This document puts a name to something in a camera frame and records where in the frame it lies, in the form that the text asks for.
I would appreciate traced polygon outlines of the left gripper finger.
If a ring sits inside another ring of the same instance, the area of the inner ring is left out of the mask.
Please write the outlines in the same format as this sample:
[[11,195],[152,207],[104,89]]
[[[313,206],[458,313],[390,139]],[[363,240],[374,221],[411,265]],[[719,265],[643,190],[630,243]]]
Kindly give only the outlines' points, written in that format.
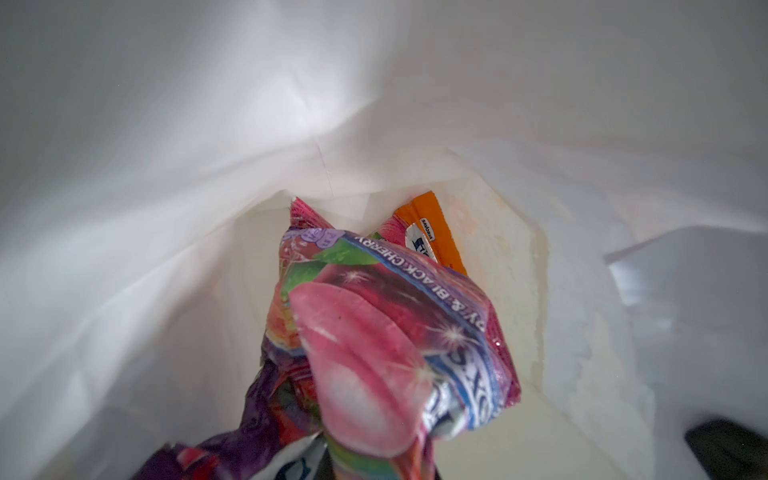
[[710,420],[688,430],[684,439],[709,479],[767,478],[767,438],[740,424]]

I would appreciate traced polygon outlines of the illustrated paper gift bag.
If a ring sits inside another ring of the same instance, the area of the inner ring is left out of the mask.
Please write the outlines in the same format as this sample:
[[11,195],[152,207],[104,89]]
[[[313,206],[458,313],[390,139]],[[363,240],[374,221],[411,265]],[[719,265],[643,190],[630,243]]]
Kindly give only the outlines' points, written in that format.
[[5,1],[1,475],[237,426],[287,206],[435,191],[520,405],[446,479],[700,479],[767,429],[763,1]]

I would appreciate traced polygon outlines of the orange biscuit packet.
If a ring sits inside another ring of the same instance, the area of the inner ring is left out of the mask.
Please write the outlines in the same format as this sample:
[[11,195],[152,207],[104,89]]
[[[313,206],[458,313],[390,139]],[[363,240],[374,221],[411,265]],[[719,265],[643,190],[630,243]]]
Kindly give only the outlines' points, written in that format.
[[393,243],[429,257],[462,275],[467,270],[434,192],[428,191],[395,210]]

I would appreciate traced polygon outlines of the purple berry candy packet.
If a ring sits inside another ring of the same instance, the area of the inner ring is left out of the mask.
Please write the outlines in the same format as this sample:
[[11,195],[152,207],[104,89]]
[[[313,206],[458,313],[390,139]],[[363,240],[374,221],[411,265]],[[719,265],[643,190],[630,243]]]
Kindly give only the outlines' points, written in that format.
[[398,217],[341,230],[296,198],[239,426],[167,444],[137,477],[434,479],[437,441],[520,396],[492,302],[453,244]]

